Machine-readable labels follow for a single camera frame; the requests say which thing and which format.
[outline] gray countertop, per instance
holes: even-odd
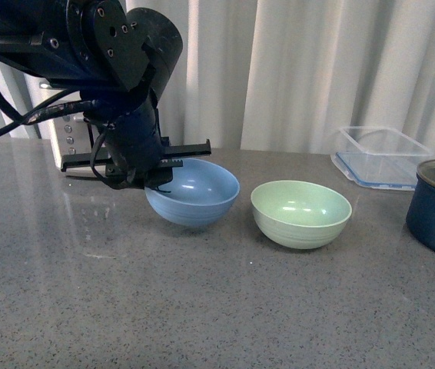
[[[435,367],[435,253],[412,193],[360,188],[326,155],[214,150],[241,193],[203,229],[143,191],[66,178],[46,141],[0,142],[0,367]],[[261,183],[326,185],[353,205],[331,244],[262,235]]]

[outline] curtain fold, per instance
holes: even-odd
[[[159,105],[174,145],[329,153],[339,127],[383,125],[435,151],[435,0],[121,2],[163,13],[184,40]],[[47,97],[26,82],[25,101]]]

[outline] blue bowl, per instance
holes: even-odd
[[[145,188],[152,208],[176,224],[200,227],[214,223],[227,213],[240,192],[236,177],[219,165],[200,159],[183,159],[173,169],[173,181]]]

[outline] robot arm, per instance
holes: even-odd
[[[209,141],[170,146],[161,137],[158,101],[181,50],[162,14],[125,14],[118,0],[0,0],[0,62],[79,91],[85,121],[100,134],[91,153],[64,156],[62,170],[90,165],[112,188],[157,188],[182,165],[174,159],[211,153]],[[70,112],[62,105],[56,116]],[[107,177],[97,164],[107,165]]]

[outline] clear plastic container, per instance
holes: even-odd
[[[417,165],[433,152],[385,127],[344,127],[336,134],[332,162],[350,180],[369,188],[407,190],[417,184]]]

